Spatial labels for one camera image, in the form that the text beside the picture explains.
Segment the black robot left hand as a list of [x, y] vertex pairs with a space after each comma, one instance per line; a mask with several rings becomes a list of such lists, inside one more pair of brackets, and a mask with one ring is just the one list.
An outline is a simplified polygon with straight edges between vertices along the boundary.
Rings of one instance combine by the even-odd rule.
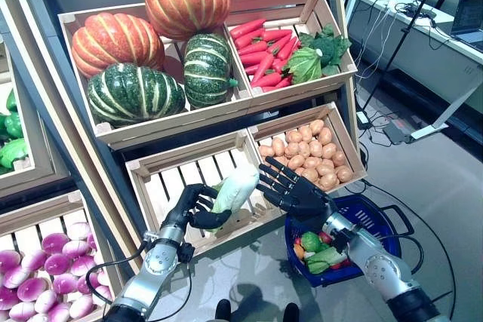
[[190, 224], [193, 228], [215, 229], [221, 227], [232, 215], [230, 209], [221, 213], [212, 213], [207, 207], [213, 207], [213, 203], [204, 198], [216, 198], [218, 191], [202, 183], [190, 184], [183, 190], [177, 204], [171, 209], [161, 227], [174, 225], [183, 232]]

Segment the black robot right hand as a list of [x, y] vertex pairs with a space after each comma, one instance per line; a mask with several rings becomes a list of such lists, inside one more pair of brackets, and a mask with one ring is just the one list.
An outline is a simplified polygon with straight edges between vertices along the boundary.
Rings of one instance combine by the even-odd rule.
[[300, 222], [317, 218], [323, 224], [338, 211], [327, 193], [273, 157], [268, 156], [258, 168], [260, 181], [256, 189], [269, 203]]

